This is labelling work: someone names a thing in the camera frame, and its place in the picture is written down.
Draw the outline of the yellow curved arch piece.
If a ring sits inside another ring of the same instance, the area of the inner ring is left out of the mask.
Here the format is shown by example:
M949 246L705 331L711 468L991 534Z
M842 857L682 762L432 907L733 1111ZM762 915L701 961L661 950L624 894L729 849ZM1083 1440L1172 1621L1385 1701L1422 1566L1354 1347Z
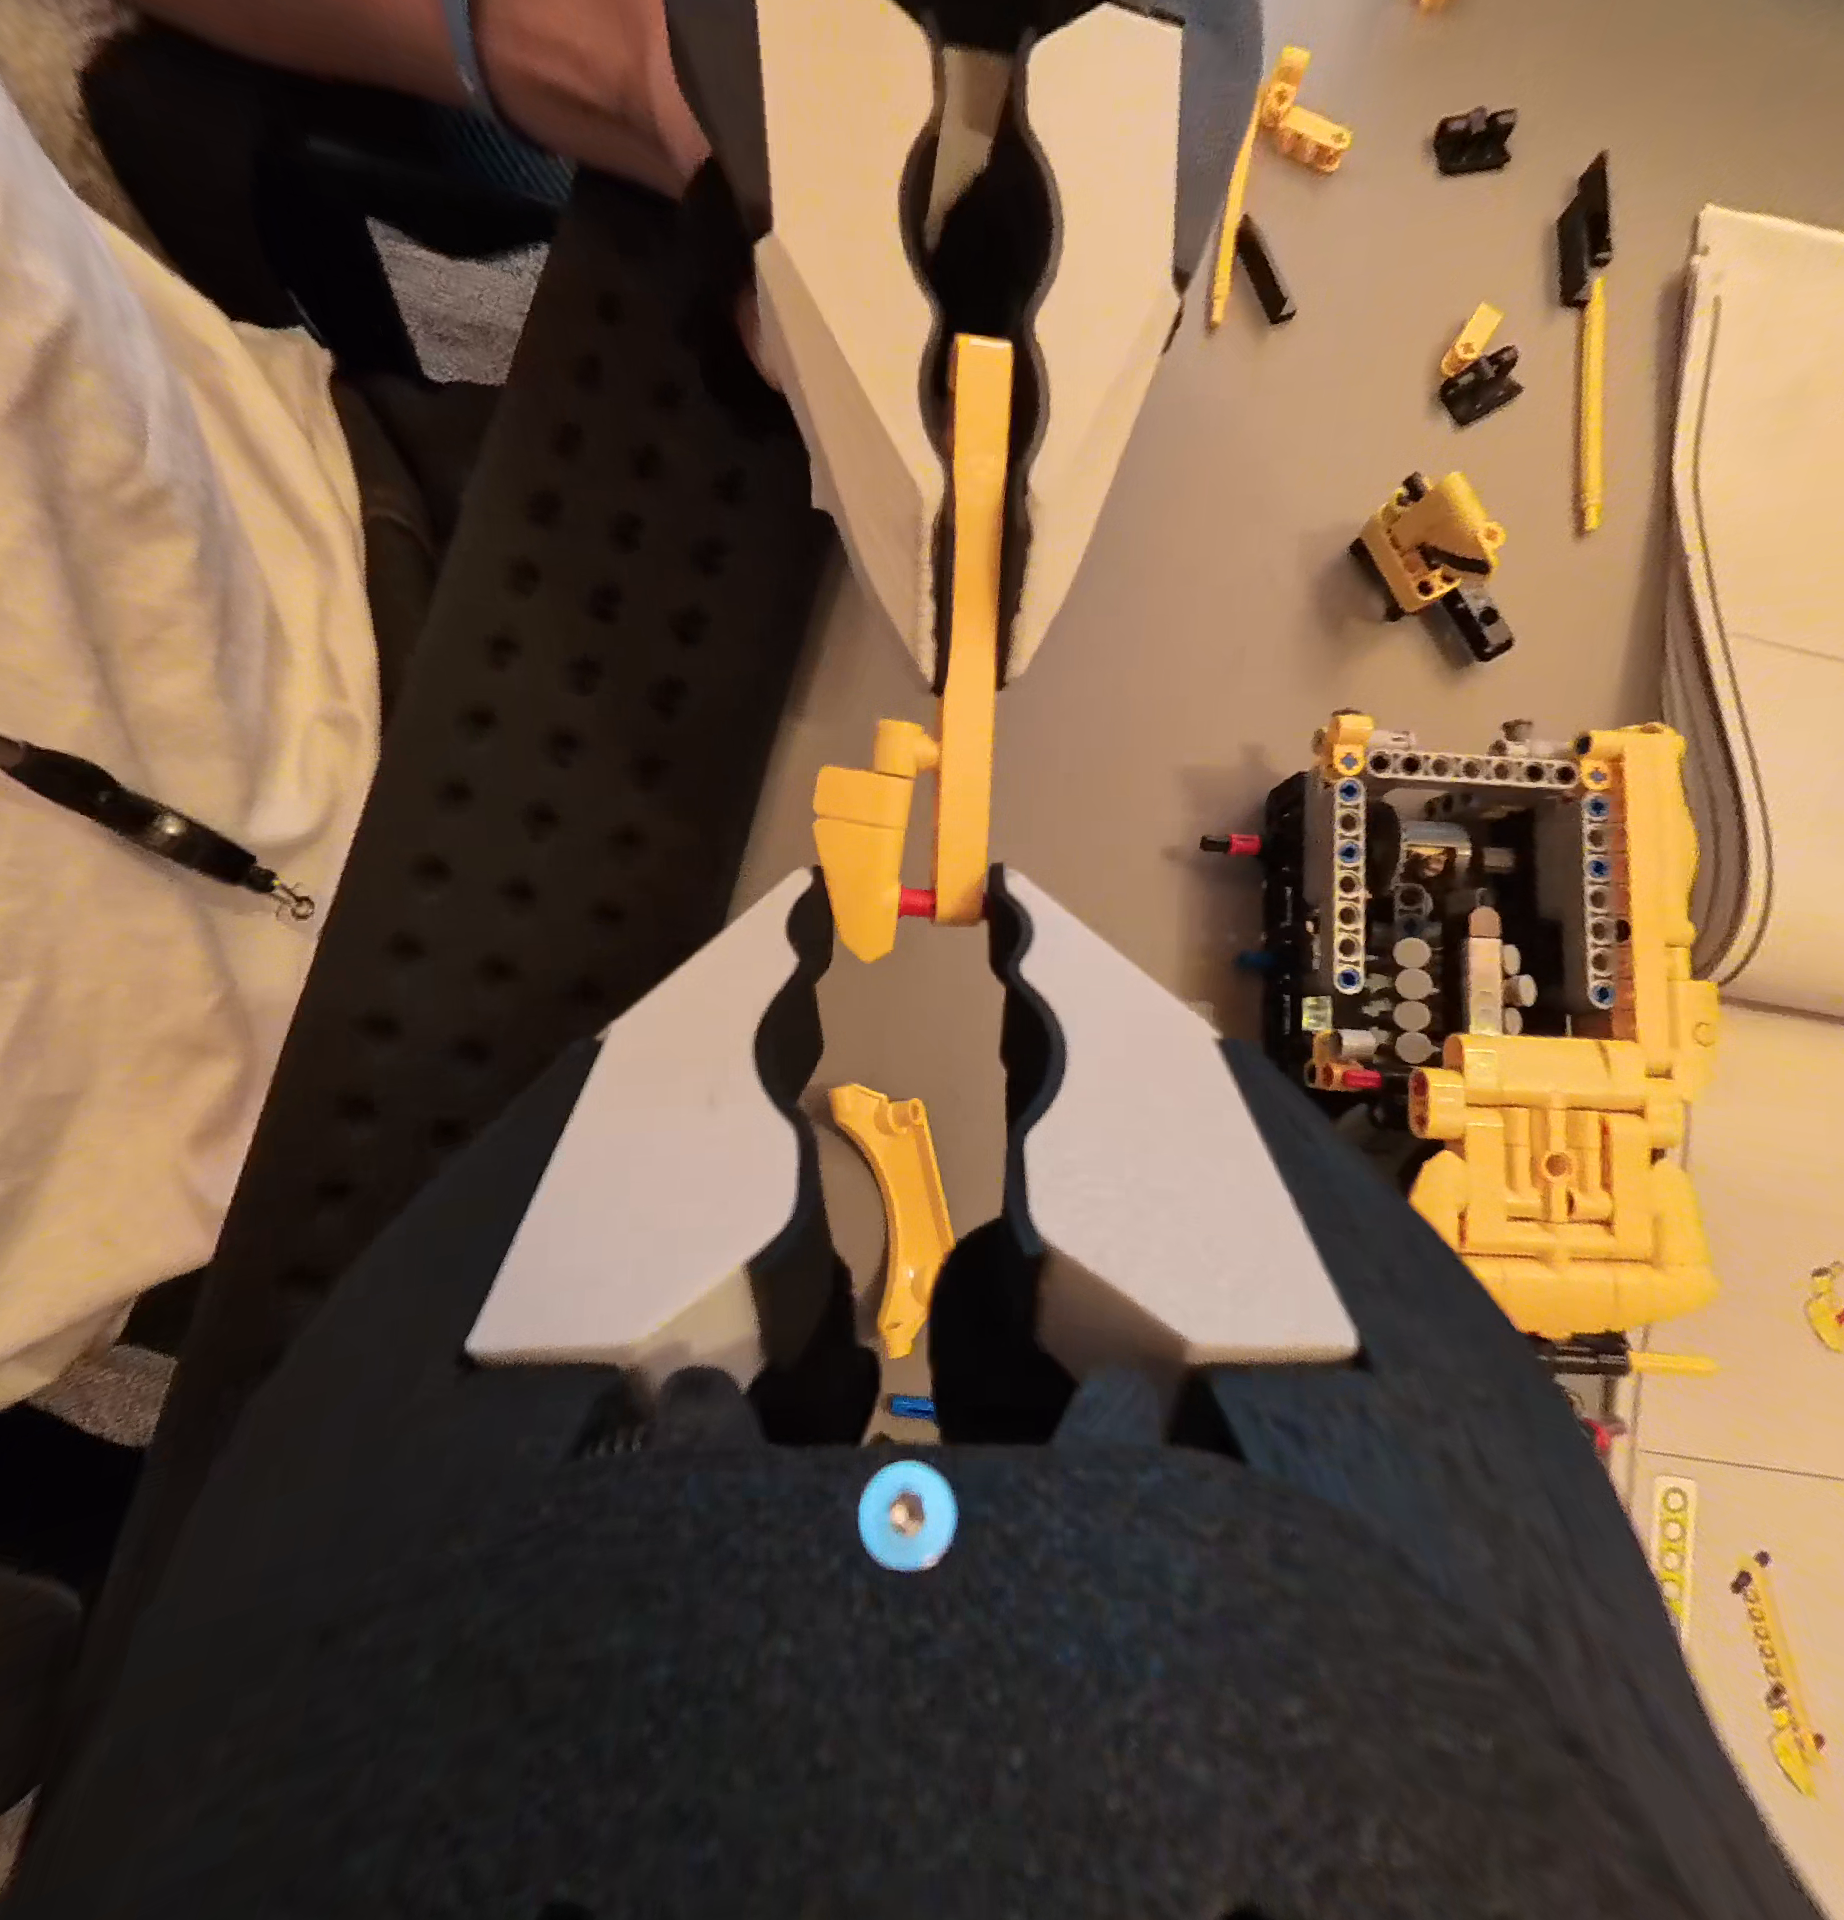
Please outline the yellow curved arch piece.
M958 1242L930 1115L921 1099L892 1099L861 1082L833 1086L829 1100L834 1128L868 1164L882 1199L879 1332L887 1358L905 1361L929 1329L941 1272Z

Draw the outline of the building instruction booklet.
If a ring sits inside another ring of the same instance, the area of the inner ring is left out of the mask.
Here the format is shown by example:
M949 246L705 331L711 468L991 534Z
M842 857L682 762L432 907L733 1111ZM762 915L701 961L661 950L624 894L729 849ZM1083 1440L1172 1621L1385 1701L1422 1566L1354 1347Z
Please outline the building instruction booklet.
M1719 1293L1654 1344L1716 1374L1638 1393L1629 1490L1711 1721L1844 1917L1844 233L1701 213L1670 495Z

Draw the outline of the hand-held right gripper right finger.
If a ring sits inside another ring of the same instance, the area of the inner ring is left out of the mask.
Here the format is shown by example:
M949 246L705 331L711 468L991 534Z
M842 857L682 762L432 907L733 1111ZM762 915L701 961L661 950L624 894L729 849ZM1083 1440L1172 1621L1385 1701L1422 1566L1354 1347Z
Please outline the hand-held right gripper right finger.
M930 1319L945 1445L1045 1445L1087 1382L1165 1414L1219 1370L1362 1342L1217 1028L1020 871L985 900L1003 1174Z

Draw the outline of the person's left hand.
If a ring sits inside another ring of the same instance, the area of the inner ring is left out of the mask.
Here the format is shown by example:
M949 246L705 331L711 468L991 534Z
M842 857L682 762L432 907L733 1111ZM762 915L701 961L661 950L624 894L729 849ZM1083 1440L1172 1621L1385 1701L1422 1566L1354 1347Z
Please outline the person's left hand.
M487 2L477 49L499 116L559 159L676 200L711 156L663 2Z

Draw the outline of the yellow axle with black end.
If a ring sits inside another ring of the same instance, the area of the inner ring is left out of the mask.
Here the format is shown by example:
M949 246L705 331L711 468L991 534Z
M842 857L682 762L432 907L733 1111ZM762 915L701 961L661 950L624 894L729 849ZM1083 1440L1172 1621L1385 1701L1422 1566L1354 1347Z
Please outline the yellow axle with black end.
M1615 258L1610 155L1582 169L1557 220L1559 304L1577 317L1575 508L1582 537L1600 530L1607 506L1607 270Z

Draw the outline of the long yellow holed beam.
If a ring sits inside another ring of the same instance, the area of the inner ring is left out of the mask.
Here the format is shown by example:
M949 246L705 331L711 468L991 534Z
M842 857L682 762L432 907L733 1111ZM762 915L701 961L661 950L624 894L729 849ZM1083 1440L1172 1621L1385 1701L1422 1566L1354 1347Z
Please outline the long yellow holed beam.
M983 921L991 871L1013 365L1007 341L954 336L951 623L935 767L935 922L956 929Z

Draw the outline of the small yellow panel piece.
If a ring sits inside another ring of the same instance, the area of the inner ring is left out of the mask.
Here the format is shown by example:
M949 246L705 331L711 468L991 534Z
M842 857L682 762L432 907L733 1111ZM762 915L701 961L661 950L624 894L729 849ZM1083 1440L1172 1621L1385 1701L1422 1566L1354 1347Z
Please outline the small yellow panel piece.
M861 962L887 959L905 919L905 861L915 778L822 767L814 782L814 849L836 936Z

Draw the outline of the small yellow black subassembly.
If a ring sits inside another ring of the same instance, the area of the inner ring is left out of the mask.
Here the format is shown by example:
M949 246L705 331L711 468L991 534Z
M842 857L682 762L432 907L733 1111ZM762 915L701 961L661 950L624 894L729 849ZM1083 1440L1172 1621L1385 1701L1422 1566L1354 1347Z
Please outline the small yellow black subassembly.
M1435 618L1472 663L1492 663L1515 648L1489 589L1504 545L1504 526L1464 472L1410 472L1367 517L1348 558L1374 589L1385 623Z

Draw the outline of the yellow black toy car model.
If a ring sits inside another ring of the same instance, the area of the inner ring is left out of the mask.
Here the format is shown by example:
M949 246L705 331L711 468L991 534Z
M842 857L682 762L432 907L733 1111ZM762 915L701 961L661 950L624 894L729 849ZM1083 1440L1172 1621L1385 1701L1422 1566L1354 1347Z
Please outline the yellow black toy car model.
M1444 747L1335 712L1253 833L1263 1048L1401 1187L1554 1380L1711 1380L1657 1332L1720 1293L1689 1125L1720 989L1694 964L1686 743L1648 723Z

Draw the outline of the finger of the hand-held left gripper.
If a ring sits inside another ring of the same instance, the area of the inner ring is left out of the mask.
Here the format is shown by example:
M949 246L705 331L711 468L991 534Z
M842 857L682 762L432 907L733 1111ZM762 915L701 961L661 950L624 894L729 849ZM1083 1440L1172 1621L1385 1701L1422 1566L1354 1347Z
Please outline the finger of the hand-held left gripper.
M762 2L757 16L765 349L808 447L817 506L935 684L949 481L924 409L938 313L911 214L912 167L938 124L935 49L888 2Z
M1070 597L1178 314L1182 55L1175 21L1096 5L1023 61L1019 121L1053 240L1028 307L1038 405L1005 683Z

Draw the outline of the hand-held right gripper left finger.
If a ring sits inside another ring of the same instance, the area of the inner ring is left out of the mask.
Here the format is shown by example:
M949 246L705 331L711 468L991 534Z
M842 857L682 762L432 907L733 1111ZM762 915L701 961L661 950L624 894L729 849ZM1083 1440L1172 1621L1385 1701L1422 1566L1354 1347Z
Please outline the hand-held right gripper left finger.
M781 1445L861 1445L881 1393L805 1096L836 925L793 871L615 1019L465 1350L719 1370Z

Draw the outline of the small yellow black toy piece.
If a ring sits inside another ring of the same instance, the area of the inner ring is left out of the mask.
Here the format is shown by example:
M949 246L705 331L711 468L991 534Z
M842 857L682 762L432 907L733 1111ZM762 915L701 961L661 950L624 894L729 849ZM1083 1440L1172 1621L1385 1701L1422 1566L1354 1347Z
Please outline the small yellow black toy piece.
M1497 417L1525 394L1521 349L1497 341L1503 324L1503 308L1479 303L1441 359L1438 403L1459 429Z

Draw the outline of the grey desk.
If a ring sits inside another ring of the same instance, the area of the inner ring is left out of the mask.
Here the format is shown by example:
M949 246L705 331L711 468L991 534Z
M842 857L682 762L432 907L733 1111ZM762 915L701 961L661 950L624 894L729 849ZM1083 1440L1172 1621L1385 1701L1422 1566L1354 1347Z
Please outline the grey desk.
M1077 586L1000 703L996 847L1234 1037L1254 932L1249 827L1335 709L1422 741L1669 719L1672 444L1706 207L1844 233L1844 5L1268 5L1304 95L1354 133L1333 178L1258 153L1246 209L1296 303L1194 308L1144 403ZM1500 172L1444 178L1443 118L1516 109ZM1578 318L1557 222L1609 155L1607 505L1577 511ZM1522 394L1459 429L1441 360L1504 314ZM1461 470L1507 530L1512 651L1386 623L1348 549L1410 472Z

